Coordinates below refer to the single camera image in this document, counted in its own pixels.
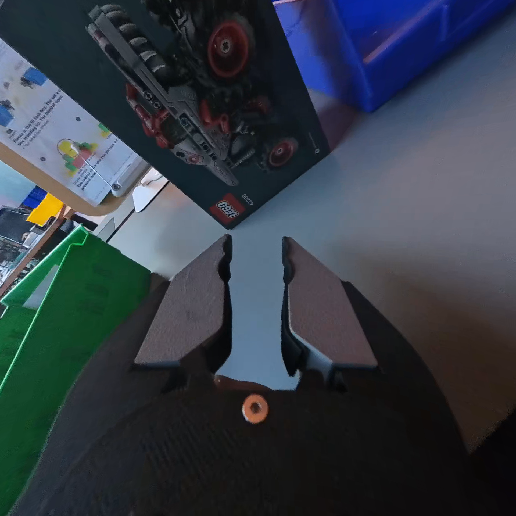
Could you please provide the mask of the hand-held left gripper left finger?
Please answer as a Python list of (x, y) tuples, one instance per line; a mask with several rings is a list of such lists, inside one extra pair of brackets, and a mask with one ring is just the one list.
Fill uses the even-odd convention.
[(232, 250), (231, 236), (224, 235), (171, 279), (135, 366), (178, 367), (201, 352), (210, 373), (222, 367), (232, 348)]

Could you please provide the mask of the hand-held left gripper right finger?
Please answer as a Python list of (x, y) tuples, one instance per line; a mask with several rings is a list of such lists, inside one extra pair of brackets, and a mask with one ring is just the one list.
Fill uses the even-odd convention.
[(340, 278), (291, 237), (282, 239), (281, 355), (290, 377), (378, 368)]

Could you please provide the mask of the green plastic bin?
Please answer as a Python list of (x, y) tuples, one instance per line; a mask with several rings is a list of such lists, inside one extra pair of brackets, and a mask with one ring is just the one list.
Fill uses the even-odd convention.
[(1, 299), (1, 515), (71, 385), (150, 287), (148, 268), (79, 226)]

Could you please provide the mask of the dark lego set box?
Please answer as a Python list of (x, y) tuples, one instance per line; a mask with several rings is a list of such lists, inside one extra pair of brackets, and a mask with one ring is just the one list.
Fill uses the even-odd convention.
[(226, 229), (330, 152), (272, 1), (1, 1), (1, 39)]

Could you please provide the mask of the white rounded tray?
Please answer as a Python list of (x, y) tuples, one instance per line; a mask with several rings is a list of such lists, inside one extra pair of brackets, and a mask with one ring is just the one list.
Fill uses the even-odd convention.
[(135, 212), (139, 213), (145, 210), (168, 184), (167, 178), (156, 169), (150, 168), (132, 191)]

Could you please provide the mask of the white clip with metal eyelet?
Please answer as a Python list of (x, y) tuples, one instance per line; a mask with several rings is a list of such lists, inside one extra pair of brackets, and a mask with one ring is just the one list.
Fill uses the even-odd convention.
[(113, 197), (126, 196), (150, 169), (151, 165), (140, 157), (124, 164), (116, 177), (109, 181)]

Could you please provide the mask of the yellow plastic bin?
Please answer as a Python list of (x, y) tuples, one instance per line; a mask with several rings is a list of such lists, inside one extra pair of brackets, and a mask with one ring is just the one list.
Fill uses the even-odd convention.
[(61, 213), (65, 204), (51, 193), (47, 193), (39, 205), (27, 216), (27, 222), (43, 227), (50, 219), (56, 219)]

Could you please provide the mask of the printed instruction sheet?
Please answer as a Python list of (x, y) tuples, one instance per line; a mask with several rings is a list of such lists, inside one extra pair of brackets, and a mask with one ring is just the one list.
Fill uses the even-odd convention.
[(41, 71), (1, 40), (1, 143), (99, 205), (109, 181), (139, 157)]

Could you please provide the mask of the blue plastic bin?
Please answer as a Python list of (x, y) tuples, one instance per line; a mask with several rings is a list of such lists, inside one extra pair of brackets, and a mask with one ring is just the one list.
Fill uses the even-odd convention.
[(515, 1), (273, 1), (310, 89), (370, 113)]

